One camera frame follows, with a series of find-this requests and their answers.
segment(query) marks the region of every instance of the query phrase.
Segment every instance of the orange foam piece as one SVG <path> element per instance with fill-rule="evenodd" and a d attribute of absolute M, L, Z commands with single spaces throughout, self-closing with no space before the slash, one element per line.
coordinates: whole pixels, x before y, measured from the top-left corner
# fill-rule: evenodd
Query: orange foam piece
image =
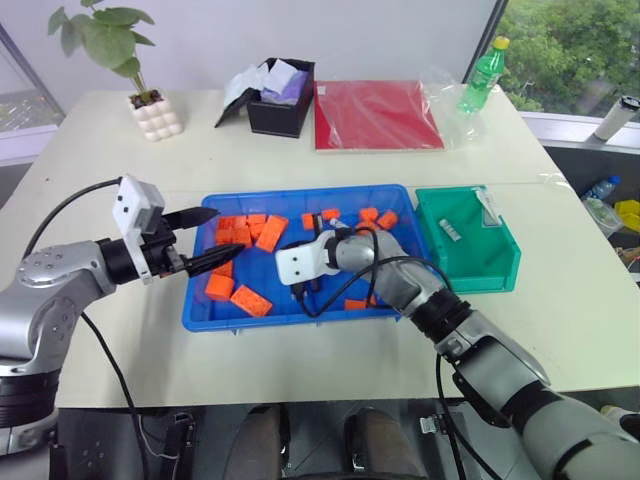
<path fill-rule="evenodd" d="M 364 310 L 365 308 L 367 308 L 367 302 L 364 300 L 352 300 L 350 298 L 344 299 L 345 310 Z"/>
<path fill-rule="evenodd" d="M 302 228 L 305 230 L 313 230 L 313 213 L 302 214 Z"/>
<path fill-rule="evenodd" d="M 223 228 L 216 230 L 216 245 L 233 243 L 233 230 Z"/>
<path fill-rule="evenodd" d="M 360 220 L 363 222 L 375 222 L 378 218 L 378 209 L 375 207 L 360 209 Z"/>
<path fill-rule="evenodd" d="M 356 230 L 358 228 L 363 228 L 363 227 L 368 227 L 368 228 L 371 228 L 373 230 L 380 230 L 375 223 L 368 222 L 368 221 L 360 222 L 358 225 L 356 225 Z M 358 232 L 358 235 L 367 235 L 369 233 L 371 233 L 369 230 L 360 230 Z"/>
<path fill-rule="evenodd" d="M 227 263 L 220 265 L 218 268 L 214 268 L 213 273 L 215 273 L 216 275 L 233 278 L 233 260 L 229 260 Z"/>
<path fill-rule="evenodd" d="M 218 219 L 218 230 L 235 228 L 236 217 L 220 217 Z"/>
<path fill-rule="evenodd" d="M 261 297 L 249 287 L 240 285 L 231 295 L 231 303 L 241 308 L 252 317 L 266 317 L 273 304 L 264 297 Z"/>
<path fill-rule="evenodd" d="M 228 302 L 233 291 L 233 278 L 212 273 L 207 282 L 204 293 L 216 302 Z"/>
<path fill-rule="evenodd" d="M 240 227 L 233 230 L 233 243 L 242 243 L 245 247 L 253 247 L 251 231 L 249 227 Z"/>
<path fill-rule="evenodd" d="M 322 218 L 324 218 L 327 222 L 332 218 L 340 218 L 340 210 L 337 208 L 328 208 L 322 211 Z"/>
<path fill-rule="evenodd" d="M 246 215 L 236 215 L 233 217 L 234 225 L 233 228 L 244 228 L 247 226 L 247 216 Z"/>
<path fill-rule="evenodd" d="M 264 230 L 264 223 L 253 223 L 249 225 L 249 232 L 251 233 L 252 240 L 258 240 Z"/>
<path fill-rule="evenodd" d="M 264 213 L 252 213 L 251 215 L 247 215 L 247 223 L 249 226 L 255 225 L 258 223 L 266 223 L 267 215 Z"/>
<path fill-rule="evenodd" d="M 276 248 L 276 244 L 282 233 L 289 225 L 289 220 L 278 215 L 269 215 L 267 223 L 264 224 L 264 229 L 256 242 L 256 247 L 264 250 L 265 252 L 272 253 Z"/>
<path fill-rule="evenodd" d="M 384 230 L 391 230 L 396 226 L 396 223 L 398 223 L 398 215 L 396 215 L 395 212 L 392 212 L 391 210 L 387 210 L 386 212 L 384 212 L 384 215 L 382 215 L 378 219 L 378 225 L 380 225 L 380 227 Z"/>

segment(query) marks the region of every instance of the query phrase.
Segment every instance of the yellow cap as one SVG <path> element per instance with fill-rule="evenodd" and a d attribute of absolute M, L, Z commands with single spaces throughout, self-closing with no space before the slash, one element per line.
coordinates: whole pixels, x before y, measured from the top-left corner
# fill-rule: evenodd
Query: yellow cap
<path fill-rule="evenodd" d="M 506 50 L 507 47 L 509 47 L 510 42 L 511 41 L 507 37 L 496 37 L 496 39 L 493 41 L 493 47 L 497 48 L 498 50 Z"/>

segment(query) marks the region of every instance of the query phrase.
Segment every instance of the potted plant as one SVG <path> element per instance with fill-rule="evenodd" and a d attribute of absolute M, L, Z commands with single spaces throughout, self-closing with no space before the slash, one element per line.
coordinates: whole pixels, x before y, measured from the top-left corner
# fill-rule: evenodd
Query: potted plant
<path fill-rule="evenodd" d="M 58 8 L 49 18 L 49 35 L 61 29 L 60 42 L 67 57 L 82 45 L 98 65 L 131 79 L 137 93 L 129 97 L 129 105 L 148 140 L 157 141 L 182 132 L 171 104 L 158 90 L 147 89 L 140 71 L 136 45 L 154 46 L 154 43 L 133 28 L 141 21 L 153 25 L 153 19 L 136 8 L 98 10 L 95 5 L 101 1 L 80 1 L 83 7 L 91 9 L 91 16 L 78 14 L 70 19 L 64 7 Z"/>

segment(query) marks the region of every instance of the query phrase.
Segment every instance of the green plastic bottle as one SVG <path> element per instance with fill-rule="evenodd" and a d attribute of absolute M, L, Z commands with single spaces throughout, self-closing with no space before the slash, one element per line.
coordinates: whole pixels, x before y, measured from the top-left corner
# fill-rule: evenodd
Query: green plastic bottle
<path fill-rule="evenodd" d="M 481 56 L 473 69 L 469 85 L 458 108 L 465 113 L 477 112 L 487 103 L 489 92 L 504 72 L 504 51 L 509 47 L 507 37 L 496 37 L 493 48 Z"/>

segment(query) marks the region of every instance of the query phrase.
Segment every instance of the white table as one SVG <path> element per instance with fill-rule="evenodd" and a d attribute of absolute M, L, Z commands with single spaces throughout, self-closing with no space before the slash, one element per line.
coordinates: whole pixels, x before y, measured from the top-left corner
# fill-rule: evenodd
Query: white table
<path fill-rule="evenodd" d="M 483 112 L 486 137 L 464 150 L 325 155 L 313 152 L 312 116 L 299 140 L 251 134 L 240 119 L 214 130 L 221 95 L 208 91 L 171 96 L 187 112 L 186 131 L 150 144 L 129 118 L 125 98 L 84 97 L 0 211 L 2 229 L 11 232 L 0 252 L 6 266 L 0 285 L 9 283 L 29 236 L 54 204 L 124 172 L 158 185 L 167 211 L 213 192 L 485 183 L 523 255 L 514 292 L 466 298 L 538 357 L 556 389 L 640 383 L 640 293 L 502 93 Z M 113 199 L 104 190 L 78 201 L 41 245 L 116 237 Z M 191 253 L 194 233 L 179 232 L 180 251 Z M 150 287 L 131 283 L 87 310 L 140 406 L 435 396 L 433 348 L 406 320 L 194 334 L 180 322 L 185 285 L 182 275 Z M 455 395 L 445 380 L 446 392 Z M 82 322 L 57 405 L 124 405 Z"/>

